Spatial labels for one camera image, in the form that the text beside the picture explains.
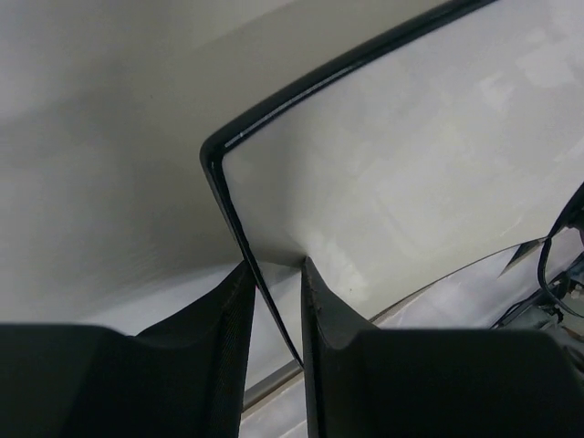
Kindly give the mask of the square white black-rimmed plate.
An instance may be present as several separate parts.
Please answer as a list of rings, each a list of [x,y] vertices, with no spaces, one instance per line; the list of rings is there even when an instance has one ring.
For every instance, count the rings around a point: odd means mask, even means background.
[[[281,89],[201,163],[292,356],[299,269],[371,318],[583,187],[583,4],[450,1]]]

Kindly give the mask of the aluminium table edge rail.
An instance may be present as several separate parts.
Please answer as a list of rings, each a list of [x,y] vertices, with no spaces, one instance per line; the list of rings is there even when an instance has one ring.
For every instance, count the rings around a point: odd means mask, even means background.
[[[282,387],[303,371],[294,360],[277,369],[245,391],[243,410],[247,410]]]

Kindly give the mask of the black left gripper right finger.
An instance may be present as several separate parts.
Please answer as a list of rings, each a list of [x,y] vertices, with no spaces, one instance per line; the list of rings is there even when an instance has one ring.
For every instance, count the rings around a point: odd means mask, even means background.
[[[580,437],[583,387],[537,330],[382,329],[301,268],[312,437]]]

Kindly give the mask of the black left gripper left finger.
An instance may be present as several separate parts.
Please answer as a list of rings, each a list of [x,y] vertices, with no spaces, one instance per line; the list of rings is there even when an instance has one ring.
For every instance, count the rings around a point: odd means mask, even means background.
[[[135,336],[1,327],[4,437],[235,437],[255,308],[246,264]]]

